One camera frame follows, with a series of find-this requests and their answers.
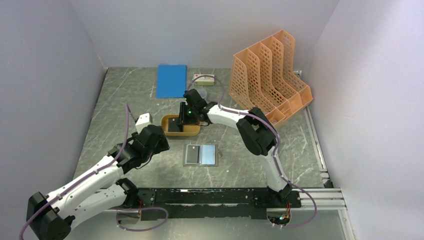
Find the black VIP card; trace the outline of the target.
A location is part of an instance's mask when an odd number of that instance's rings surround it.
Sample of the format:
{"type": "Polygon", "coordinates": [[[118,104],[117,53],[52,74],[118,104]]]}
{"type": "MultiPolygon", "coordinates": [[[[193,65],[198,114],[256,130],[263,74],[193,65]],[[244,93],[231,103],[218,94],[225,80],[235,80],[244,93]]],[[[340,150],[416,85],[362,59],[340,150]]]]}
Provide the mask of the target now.
{"type": "Polygon", "coordinates": [[[200,146],[199,145],[187,145],[185,151],[185,164],[188,165],[196,165],[199,164],[199,153],[200,146]]]}

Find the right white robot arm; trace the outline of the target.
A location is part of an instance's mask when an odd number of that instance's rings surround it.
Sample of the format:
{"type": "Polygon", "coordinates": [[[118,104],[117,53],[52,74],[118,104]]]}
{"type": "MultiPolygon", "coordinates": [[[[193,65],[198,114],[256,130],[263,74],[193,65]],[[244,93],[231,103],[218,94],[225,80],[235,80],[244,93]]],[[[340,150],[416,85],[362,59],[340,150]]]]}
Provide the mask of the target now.
{"type": "Polygon", "coordinates": [[[262,110],[258,107],[239,110],[213,101],[207,103],[196,89],[186,90],[183,98],[186,103],[182,112],[186,119],[238,130],[247,150],[255,156],[261,156],[270,202],[275,207],[282,207],[287,203],[293,187],[278,156],[280,136],[262,110]]]}

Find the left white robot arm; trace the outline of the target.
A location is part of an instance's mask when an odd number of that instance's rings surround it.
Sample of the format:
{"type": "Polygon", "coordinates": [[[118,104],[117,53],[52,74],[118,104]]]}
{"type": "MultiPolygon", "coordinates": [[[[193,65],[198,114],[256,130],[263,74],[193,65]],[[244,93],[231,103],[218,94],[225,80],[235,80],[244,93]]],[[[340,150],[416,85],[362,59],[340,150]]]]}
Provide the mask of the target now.
{"type": "Polygon", "coordinates": [[[76,226],[107,209],[142,206],[138,188],[123,176],[169,148],[161,126],[148,124],[133,132],[65,186],[48,194],[33,194],[25,226],[40,240],[63,240],[76,226]]]}

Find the orange oval tray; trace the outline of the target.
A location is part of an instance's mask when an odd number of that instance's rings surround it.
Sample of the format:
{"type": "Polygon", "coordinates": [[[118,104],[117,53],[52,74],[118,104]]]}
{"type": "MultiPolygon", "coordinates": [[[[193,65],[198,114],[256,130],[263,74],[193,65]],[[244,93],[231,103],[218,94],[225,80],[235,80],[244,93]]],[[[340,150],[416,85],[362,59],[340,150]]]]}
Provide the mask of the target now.
{"type": "Polygon", "coordinates": [[[161,126],[164,130],[164,134],[168,137],[194,137],[199,134],[201,126],[198,124],[180,124],[181,132],[168,132],[168,119],[169,118],[178,118],[178,114],[167,114],[164,115],[161,119],[161,126]]]}

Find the grey card holder wallet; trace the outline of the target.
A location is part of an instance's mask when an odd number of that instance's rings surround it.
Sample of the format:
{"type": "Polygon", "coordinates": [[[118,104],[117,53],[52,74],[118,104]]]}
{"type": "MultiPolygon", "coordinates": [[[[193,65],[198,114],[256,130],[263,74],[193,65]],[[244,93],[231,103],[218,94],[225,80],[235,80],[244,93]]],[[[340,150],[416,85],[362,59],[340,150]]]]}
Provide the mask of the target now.
{"type": "Polygon", "coordinates": [[[217,167],[219,165],[220,151],[217,144],[186,144],[183,147],[182,165],[184,167],[217,167]],[[199,164],[185,164],[187,145],[199,145],[199,164]]]}

